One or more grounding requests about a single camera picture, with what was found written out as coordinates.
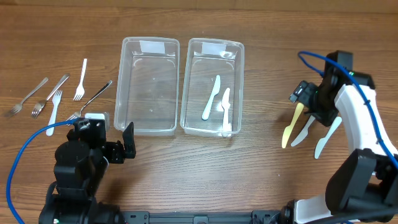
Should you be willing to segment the cream yellow plastic knife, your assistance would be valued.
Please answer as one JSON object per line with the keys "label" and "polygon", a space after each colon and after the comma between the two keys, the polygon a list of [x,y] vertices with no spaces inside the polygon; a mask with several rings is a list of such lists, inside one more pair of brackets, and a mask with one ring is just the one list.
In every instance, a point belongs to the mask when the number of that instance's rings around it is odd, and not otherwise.
{"label": "cream yellow plastic knife", "polygon": [[290,137],[290,135],[292,133],[292,130],[293,130],[293,128],[294,128],[294,126],[295,126],[300,114],[303,111],[303,108],[304,108],[304,105],[302,103],[298,103],[297,104],[297,106],[295,108],[295,111],[294,111],[293,118],[292,118],[290,124],[284,129],[284,132],[283,132],[283,135],[282,135],[282,142],[281,142],[282,148],[286,148],[288,140],[289,140],[289,137]]}

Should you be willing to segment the light blue plastic knife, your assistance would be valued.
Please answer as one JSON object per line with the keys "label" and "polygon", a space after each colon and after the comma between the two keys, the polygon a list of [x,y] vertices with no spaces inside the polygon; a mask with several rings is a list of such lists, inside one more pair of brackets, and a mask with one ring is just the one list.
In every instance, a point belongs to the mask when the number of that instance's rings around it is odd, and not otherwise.
{"label": "light blue plastic knife", "polygon": [[314,116],[310,116],[308,121],[306,122],[305,126],[302,128],[301,132],[298,134],[298,136],[292,141],[291,146],[294,147],[298,144],[300,144],[308,135],[308,129],[312,125],[312,123],[315,121]]}

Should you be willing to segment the teal plastic knife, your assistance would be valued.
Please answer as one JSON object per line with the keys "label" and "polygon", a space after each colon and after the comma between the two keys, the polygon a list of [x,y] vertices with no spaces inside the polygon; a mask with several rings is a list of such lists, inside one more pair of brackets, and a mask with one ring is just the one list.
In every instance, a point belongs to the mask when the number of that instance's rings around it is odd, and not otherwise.
{"label": "teal plastic knife", "polygon": [[342,122],[342,118],[340,116],[337,116],[335,118],[335,120],[332,122],[327,134],[325,135],[325,137],[319,139],[319,141],[317,142],[316,148],[315,148],[315,152],[314,152],[314,158],[315,159],[318,159],[320,157],[320,154],[321,154],[323,148],[325,147],[326,143],[328,142],[328,140],[330,139],[332,134],[339,127],[341,122]]}

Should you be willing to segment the dark handled metal fork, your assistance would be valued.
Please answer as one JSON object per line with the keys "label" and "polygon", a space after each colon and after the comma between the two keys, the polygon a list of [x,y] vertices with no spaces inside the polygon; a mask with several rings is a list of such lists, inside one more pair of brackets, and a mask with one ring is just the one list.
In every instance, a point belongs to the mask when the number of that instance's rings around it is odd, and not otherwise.
{"label": "dark handled metal fork", "polygon": [[104,92],[111,84],[112,84],[112,80],[110,80],[109,82],[107,82],[107,84],[105,84],[104,87],[102,87],[102,89],[100,89],[93,97],[91,97],[80,109],[80,111],[76,111],[74,112],[68,119],[68,120],[73,120],[73,119],[77,119],[81,117],[81,114],[83,112],[83,110],[93,101],[95,100],[100,94],[102,94],[102,92]]}

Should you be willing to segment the white plastic fork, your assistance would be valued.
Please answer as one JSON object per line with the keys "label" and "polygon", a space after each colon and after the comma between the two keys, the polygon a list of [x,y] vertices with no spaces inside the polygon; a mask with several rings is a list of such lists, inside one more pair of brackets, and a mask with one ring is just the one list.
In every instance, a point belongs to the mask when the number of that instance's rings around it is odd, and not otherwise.
{"label": "white plastic fork", "polygon": [[[51,117],[49,119],[49,125],[55,124],[56,117],[57,117],[58,106],[59,106],[59,104],[61,102],[61,99],[62,99],[62,93],[63,93],[62,90],[57,90],[55,92],[55,94],[53,95],[53,98],[52,98],[53,110],[52,110]],[[47,129],[46,130],[46,135],[47,136],[52,136],[53,132],[54,132],[54,129],[55,129],[54,127]]]}
{"label": "white plastic fork", "polygon": [[81,75],[80,75],[80,82],[76,88],[75,96],[73,97],[74,101],[81,100],[83,98],[83,95],[85,94],[85,89],[83,87],[83,82],[85,78],[85,73],[86,73],[86,66],[87,66],[87,59],[83,59],[83,65],[81,68]]}

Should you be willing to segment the white plastic knife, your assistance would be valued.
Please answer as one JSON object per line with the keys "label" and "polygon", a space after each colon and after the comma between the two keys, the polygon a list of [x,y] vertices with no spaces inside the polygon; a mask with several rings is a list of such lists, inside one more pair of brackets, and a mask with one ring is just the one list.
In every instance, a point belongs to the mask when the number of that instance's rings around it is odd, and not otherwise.
{"label": "white plastic knife", "polygon": [[229,95],[230,95],[230,88],[225,89],[222,100],[221,100],[221,105],[223,107],[223,125],[222,125],[222,133],[221,135],[226,138],[228,137],[228,132],[230,130],[230,125],[229,125],[229,108],[230,108],[230,103],[229,103]]}
{"label": "white plastic knife", "polygon": [[213,100],[214,100],[215,96],[220,92],[220,88],[221,88],[221,77],[219,75],[217,75],[215,78],[215,82],[214,82],[210,97],[209,97],[208,102],[205,106],[205,109],[202,113],[202,116],[201,116],[202,120],[206,121],[209,118]]}

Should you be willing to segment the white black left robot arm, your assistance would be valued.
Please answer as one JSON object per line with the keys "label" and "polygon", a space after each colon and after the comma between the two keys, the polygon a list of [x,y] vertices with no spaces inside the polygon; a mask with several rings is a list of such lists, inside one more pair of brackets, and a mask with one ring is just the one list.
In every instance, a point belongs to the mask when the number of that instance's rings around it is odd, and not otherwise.
{"label": "white black left robot arm", "polygon": [[136,156],[134,124],[129,123],[123,140],[109,142],[103,119],[78,118],[67,142],[55,151],[55,182],[50,184],[39,223],[125,224],[120,207],[96,200],[110,164],[122,164]]}

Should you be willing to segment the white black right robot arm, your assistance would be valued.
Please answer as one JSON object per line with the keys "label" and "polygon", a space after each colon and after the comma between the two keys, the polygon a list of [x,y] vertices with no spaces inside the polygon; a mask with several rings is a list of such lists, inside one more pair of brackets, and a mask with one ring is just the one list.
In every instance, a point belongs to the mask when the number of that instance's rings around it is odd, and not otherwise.
{"label": "white black right robot arm", "polygon": [[349,156],[330,178],[325,193],[290,201],[276,218],[278,223],[387,223],[397,215],[397,149],[391,143],[376,104],[376,86],[367,73],[353,70],[353,54],[342,50],[327,56],[305,55],[325,61],[316,72],[322,82],[301,81],[290,95],[296,109],[284,129],[286,147],[301,113],[333,132],[345,128]]}

